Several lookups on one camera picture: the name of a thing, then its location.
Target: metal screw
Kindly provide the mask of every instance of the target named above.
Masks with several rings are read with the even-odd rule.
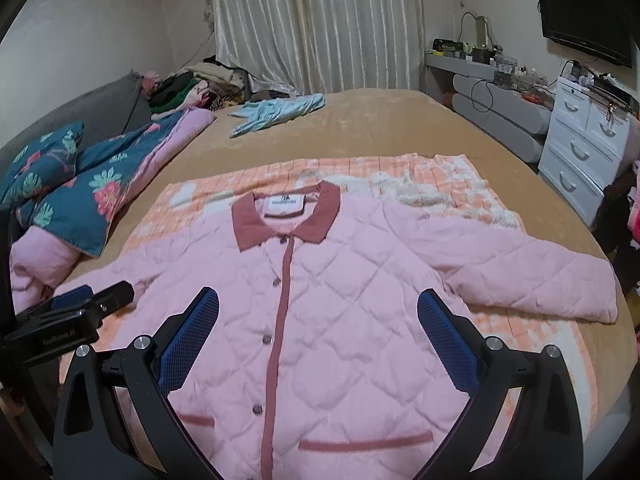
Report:
[[[138,350],[144,350],[149,346],[150,343],[151,339],[149,339],[146,335],[141,335],[140,337],[137,337],[133,342],[133,346],[135,346],[135,348],[137,348]]]
[[[504,346],[503,342],[500,339],[498,339],[497,337],[488,337],[486,339],[486,345],[491,350],[499,350]]]
[[[78,347],[78,349],[76,350],[76,355],[78,357],[84,357],[85,355],[87,355],[89,353],[90,350],[90,346],[89,345],[80,345]]]
[[[549,354],[549,357],[560,357],[560,349],[555,345],[546,347],[546,353]]]

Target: jacket sleeve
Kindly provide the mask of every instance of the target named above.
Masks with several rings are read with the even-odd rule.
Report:
[[[516,229],[402,205],[386,209],[396,235],[465,303],[604,323],[618,317],[615,275],[605,259]]]
[[[63,283],[56,289],[56,296],[81,285],[89,285],[95,294],[124,280],[133,286],[135,291],[133,302],[138,304],[140,297],[156,278],[176,262],[189,245],[197,242],[200,236],[208,234],[199,227],[200,222],[194,222],[176,234],[153,240],[123,254],[101,269],[91,270],[79,278]]]

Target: small box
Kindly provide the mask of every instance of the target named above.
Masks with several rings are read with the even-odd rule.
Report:
[[[485,48],[475,48],[472,57],[476,63],[491,64],[491,51]]]

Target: pink quilted jacket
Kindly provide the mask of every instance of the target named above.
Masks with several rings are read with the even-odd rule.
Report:
[[[217,290],[218,322],[169,400],[226,480],[412,478],[468,400],[418,322],[425,288],[462,316],[473,303],[616,319],[606,260],[326,182],[299,192],[302,216],[264,219],[249,194],[64,287],[132,282],[114,348]]]

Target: dresser drawer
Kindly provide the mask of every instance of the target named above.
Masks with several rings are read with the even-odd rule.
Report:
[[[591,226],[604,198],[598,186],[549,142],[545,144],[542,152],[540,172],[571,204],[582,221]]]
[[[607,121],[607,107],[597,101],[591,102],[587,135],[596,139],[621,160],[625,155],[630,130],[631,124],[626,113],[615,110],[611,120]]]
[[[564,118],[557,118],[549,128],[546,142],[552,143],[600,189],[604,189],[614,181],[622,163],[609,150],[583,135],[564,124]]]
[[[559,85],[554,111],[560,116],[568,118],[573,124],[584,130],[587,127],[590,107],[588,96],[567,85]]]

